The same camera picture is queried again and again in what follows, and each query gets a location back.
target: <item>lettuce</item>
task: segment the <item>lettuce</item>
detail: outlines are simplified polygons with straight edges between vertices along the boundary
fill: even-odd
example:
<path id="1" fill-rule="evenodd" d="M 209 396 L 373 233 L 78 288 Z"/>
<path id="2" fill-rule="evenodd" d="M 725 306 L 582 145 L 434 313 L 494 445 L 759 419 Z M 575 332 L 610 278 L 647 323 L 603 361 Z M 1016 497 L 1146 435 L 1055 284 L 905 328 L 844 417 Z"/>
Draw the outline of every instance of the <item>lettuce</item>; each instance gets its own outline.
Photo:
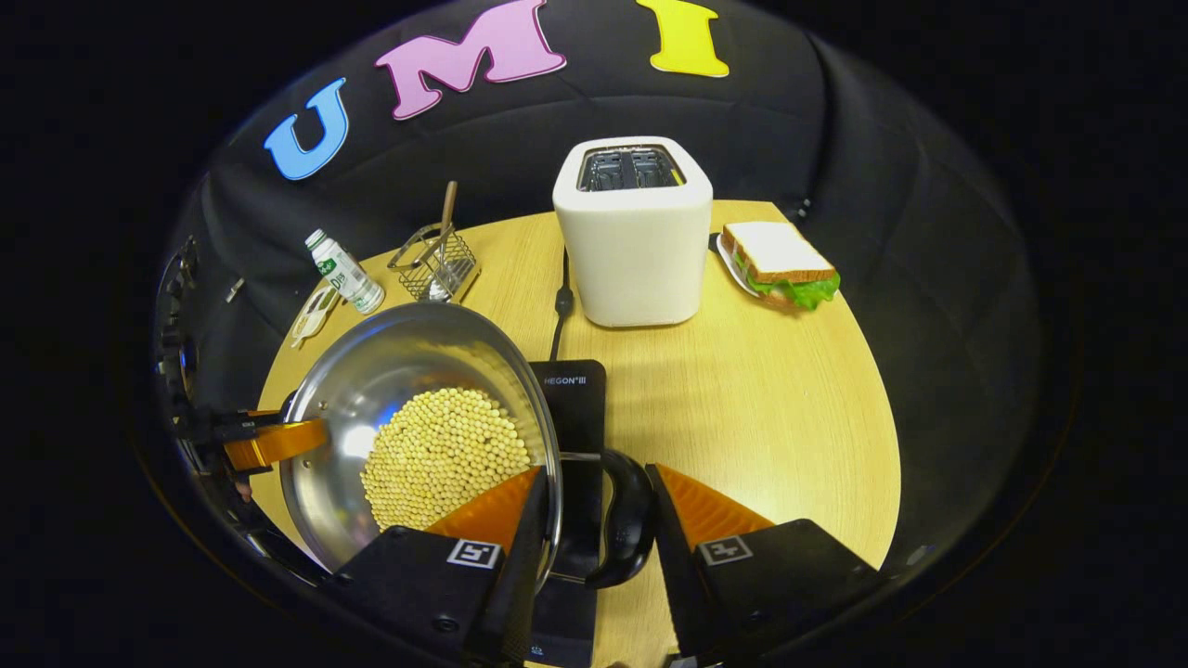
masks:
<path id="1" fill-rule="evenodd" d="M 832 302 L 834 294 L 838 292 L 838 288 L 841 286 L 841 275 L 838 272 L 834 272 L 833 277 L 828 281 L 807 281 L 804 283 L 781 281 L 778 283 L 759 283 L 751 278 L 751 275 L 746 271 L 746 266 L 742 264 L 742 258 L 739 257 L 738 252 L 733 254 L 734 264 L 742 270 L 742 276 L 746 277 L 746 282 L 751 285 L 752 290 L 759 292 L 760 295 L 767 295 L 772 290 L 779 290 L 779 292 L 785 297 L 808 310 L 816 310 L 817 304 L 821 302 Z"/>

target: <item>pan handle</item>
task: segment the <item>pan handle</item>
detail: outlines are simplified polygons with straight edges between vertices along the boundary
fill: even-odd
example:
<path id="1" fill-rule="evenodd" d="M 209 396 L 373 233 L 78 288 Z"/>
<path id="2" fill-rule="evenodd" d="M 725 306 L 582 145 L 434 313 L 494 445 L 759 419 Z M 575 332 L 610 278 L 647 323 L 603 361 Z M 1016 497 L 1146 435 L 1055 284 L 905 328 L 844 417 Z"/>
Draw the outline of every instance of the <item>pan handle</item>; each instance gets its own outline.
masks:
<path id="1" fill-rule="evenodd" d="M 636 576 L 647 563 L 656 537 L 656 491 L 644 467 L 609 448 L 602 450 L 600 461 L 613 491 L 602 521 L 606 556 L 586 576 L 589 590 L 613 587 Z"/>

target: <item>wire utensil holder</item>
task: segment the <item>wire utensil holder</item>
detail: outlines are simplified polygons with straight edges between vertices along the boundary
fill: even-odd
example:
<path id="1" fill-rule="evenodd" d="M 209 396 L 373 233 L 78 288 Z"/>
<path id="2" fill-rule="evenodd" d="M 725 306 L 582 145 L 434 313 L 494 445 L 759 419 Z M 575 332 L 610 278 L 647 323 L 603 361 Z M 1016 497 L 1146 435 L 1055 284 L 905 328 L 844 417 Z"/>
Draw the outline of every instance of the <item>wire utensil holder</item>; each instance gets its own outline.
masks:
<path id="1" fill-rule="evenodd" d="M 441 222 L 418 229 L 387 263 L 387 269 L 400 275 L 400 285 L 418 302 L 460 302 L 479 276 L 479 261 L 454 229 L 456 197 L 457 182 L 450 181 L 446 185 Z M 402 264 L 413 248 L 416 256 Z"/>

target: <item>letter m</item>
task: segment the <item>letter m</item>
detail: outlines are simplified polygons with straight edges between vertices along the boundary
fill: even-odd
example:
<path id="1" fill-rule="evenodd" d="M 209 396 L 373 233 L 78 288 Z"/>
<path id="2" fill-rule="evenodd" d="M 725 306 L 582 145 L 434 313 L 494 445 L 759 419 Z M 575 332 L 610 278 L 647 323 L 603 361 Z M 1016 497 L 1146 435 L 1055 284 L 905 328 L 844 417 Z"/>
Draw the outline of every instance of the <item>letter m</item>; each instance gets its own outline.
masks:
<path id="1" fill-rule="evenodd" d="M 565 57 L 549 50 L 536 12 L 546 0 L 514 0 L 479 14 L 461 44 L 422 36 L 384 53 L 375 67 L 386 67 L 399 103 L 392 118 L 406 120 L 441 101 L 440 90 L 425 86 L 423 75 L 466 93 L 479 74 L 484 51 L 491 51 L 492 83 L 527 78 L 565 67 Z"/>

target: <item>black cable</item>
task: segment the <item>black cable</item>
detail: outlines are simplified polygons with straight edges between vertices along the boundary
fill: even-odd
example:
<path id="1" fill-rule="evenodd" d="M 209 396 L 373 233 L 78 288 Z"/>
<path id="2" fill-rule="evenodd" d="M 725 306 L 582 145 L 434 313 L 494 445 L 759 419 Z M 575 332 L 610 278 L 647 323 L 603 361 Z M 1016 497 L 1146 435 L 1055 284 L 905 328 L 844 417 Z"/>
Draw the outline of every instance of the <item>black cable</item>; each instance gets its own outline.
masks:
<path id="1" fill-rule="evenodd" d="M 561 326 L 569 314 L 574 313 L 574 291 L 569 289 L 569 248 L 561 254 L 561 289 L 557 290 L 557 328 L 552 330 L 552 351 L 549 361 L 557 361 L 557 348 L 561 347 Z"/>

